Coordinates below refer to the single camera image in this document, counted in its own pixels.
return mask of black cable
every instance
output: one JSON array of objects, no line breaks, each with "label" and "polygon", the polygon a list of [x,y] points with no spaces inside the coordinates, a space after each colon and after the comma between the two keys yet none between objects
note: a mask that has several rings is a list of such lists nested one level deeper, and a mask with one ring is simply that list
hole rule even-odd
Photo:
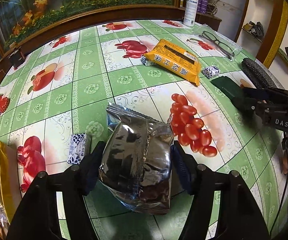
[{"label": "black cable", "polygon": [[281,203],[280,203],[280,206],[278,208],[278,211],[277,211],[277,214],[276,214],[276,217],[275,217],[275,220],[274,220],[274,223],[272,225],[272,228],[271,228],[271,231],[269,232],[269,237],[272,239],[272,231],[273,231],[273,228],[274,228],[274,225],[277,221],[277,218],[281,212],[281,209],[282,209],[282,205],[283,205],[283,200],[284,200],[284,197],[285,197],[285,192],[286,192],[286,188],[287,188],[287,183],[288,183],[288,140],[287,140],[287,146],[286,146],[286,159],[287,159],[287,174],[286,174],[286,182],[285,182],[285,186],[284,186],[284,191],[283,191],[283,194],[282,194],[282,198],[281,198]]}]

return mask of patterned fabric case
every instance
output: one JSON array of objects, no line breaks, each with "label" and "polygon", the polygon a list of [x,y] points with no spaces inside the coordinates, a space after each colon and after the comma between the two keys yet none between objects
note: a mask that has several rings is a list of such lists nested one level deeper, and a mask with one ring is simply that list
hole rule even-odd
[{"label": "patterned fabric case", "polygon": [[253,82],[256,88],[277,88],[271,77],[255,61],[244,58],[242,61],[243,72]]},{"label": "patterned fabric case", "polygon": [[92,137],[86,133],[72,134],[69,146],[68,164],[80,164],[83,157],[90,152]]}]

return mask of blue and white wrapper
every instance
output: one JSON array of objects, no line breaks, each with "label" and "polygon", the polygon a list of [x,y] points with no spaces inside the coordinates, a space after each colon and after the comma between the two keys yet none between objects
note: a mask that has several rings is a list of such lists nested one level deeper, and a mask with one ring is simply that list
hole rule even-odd
[{"label": "blue and white wrapper", "polygon": [[153,61],[148,60],[144,54],[142,54],[141,56],[141,62],[143,65],[145,66],[156,66],[156,63],[154,63]]},{"label": "blue and white wrapper", "polygon": [[68,153],[68,164],[80,164],[85,155],[90,153],[92,137],[86,133],[72,134]]},{"label": "blue and white wrapper", "polygon": [[204,74],[208,79],[216,77],[220,73],[220,69],[215,66],[205,67],[202,70],[202,74]]}]

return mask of small box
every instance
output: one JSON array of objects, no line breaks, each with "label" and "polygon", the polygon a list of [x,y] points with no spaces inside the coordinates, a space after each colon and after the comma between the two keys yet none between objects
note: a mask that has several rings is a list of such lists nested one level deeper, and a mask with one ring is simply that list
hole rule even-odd
[{"label": "small box", "polygon": [[69,146],[68,164],[80,164],[85,155],[90,153],[92,137],[86,133],[72,134]]},{"label": "small box", "polygon": [[8,56],[9,60],[11,61],[14,70],[16,70],[21,64],[24,63],[26,57],[22,53],[21,48],[16,49]]},{"label": "small box", "polygon": [[202,70],[202,74],[204,74],[208,79],[216,77],[220,73],[220,69],[216,66],[205,67]]},{"label": "small box", "polygon": [[141,56],[141,62],[143,65],[147,66],[156,66],[157,64],[153,61],[148,60],[143,54]]}]

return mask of spray bottle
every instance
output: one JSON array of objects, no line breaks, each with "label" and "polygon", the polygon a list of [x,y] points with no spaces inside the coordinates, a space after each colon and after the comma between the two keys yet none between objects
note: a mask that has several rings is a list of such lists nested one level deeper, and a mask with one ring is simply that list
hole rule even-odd
[{"label": "spray bottle", "polygon": [[183,24],[189,27],[194,26],[198,0],[186,0],[186,8]]}]

